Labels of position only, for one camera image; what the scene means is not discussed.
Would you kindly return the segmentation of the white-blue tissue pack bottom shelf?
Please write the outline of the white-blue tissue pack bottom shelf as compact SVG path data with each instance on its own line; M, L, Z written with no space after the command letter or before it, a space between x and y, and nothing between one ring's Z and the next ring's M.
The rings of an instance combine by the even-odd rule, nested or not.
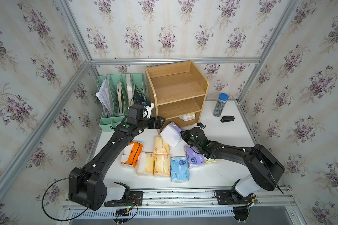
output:
M170 147L176 147L182 139L181 132L182 129L176 123L170 122L160 135Z

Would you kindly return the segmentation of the white tissue pack bottom shelf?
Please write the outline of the white tissue pack bottom shelf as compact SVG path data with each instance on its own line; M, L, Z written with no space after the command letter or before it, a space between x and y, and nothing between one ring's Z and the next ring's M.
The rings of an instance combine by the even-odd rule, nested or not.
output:
M184 122L187 122L187 121L194 120L195 117L196 117L195 113L189 113L189 114L179 116L179 119L183 120Z

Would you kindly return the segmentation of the white tissue pack shelf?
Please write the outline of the white tissue pack shelf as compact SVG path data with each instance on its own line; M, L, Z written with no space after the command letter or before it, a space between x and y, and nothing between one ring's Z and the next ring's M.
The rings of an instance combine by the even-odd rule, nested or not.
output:
M195 117L196 117L195 113L189 113L189 114L179 116L179 119L183 120L184 122L187 122L187 121L194 120Z
M220 161L219 159L208 158L208 159L205 160L205 165L215 164L215 163L218 163L219 161Z

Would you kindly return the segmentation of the purple tissue pack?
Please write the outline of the purple tissue pack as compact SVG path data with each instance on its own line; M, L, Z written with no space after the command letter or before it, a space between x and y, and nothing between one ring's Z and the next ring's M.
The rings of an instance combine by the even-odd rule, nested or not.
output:
M205 165L205 158L203 155L191 145L185 146L186 158L188 161L189 168L197 168Z

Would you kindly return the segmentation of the yellow tissue pack bottom shelf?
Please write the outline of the yellow tissue pack bottom shelf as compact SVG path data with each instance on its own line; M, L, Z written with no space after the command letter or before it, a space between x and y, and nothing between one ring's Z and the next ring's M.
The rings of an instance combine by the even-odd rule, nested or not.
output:
M155 137L153 153L157 155L166 155L170 153L170 145L164 141L161 136Z

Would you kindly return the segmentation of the light blue tissue pack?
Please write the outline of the light blue tissue pack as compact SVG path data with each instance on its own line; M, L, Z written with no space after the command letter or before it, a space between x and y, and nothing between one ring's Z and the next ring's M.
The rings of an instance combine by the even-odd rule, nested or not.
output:
M171 158L171 181L186 182L190 179L188 161L186 157Z

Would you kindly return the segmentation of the orange tissue pack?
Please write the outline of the orange tissue pack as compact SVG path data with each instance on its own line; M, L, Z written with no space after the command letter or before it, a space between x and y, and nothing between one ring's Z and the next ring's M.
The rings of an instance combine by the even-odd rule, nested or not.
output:
M140 153L142 152L143 144L138 142L131 142L123 150L121 157L121 165L123 167L136 168Z

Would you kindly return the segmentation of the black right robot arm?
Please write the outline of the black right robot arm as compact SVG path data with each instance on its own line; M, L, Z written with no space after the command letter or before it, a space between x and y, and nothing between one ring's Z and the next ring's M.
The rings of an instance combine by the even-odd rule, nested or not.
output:
M207 159L228 160L248 168L250 175L239 179L232 189L236 195L248 197L260 189L266 191L280 189L278 182L285 168L263 145L237 147L211 141L207 139L200 126L182 131L181 137Z

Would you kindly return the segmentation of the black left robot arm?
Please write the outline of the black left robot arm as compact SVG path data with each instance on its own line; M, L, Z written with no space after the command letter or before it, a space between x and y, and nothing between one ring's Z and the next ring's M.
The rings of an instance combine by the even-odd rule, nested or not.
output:
M105 202L120 200L122 195L108 197L108 188L103 180L115 159L134 137L145 129L161 129L165 118L150 116L151 106L147 102L129 107L129 113L114 129L110 140L94 158L82 168L75 167L69 174L68 199L92 211Z

